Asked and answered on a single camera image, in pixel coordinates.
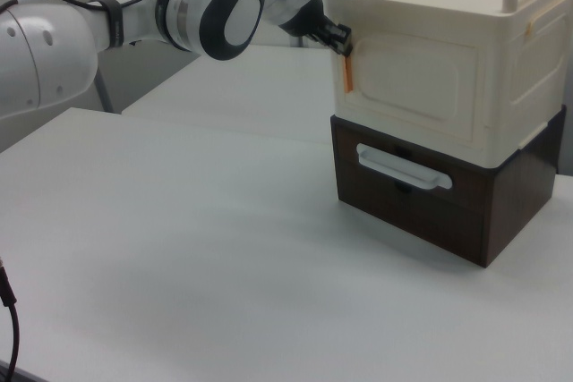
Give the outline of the dark Franka gripper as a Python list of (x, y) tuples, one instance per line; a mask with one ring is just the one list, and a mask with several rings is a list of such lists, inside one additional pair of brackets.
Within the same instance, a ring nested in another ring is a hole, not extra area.
[(322, 0), (311, 0), (280, 28), (295, 38), (311, 38), (337, 55), (350, 56), (353, 50), (351, 29), (330, 20), (326, 22)]

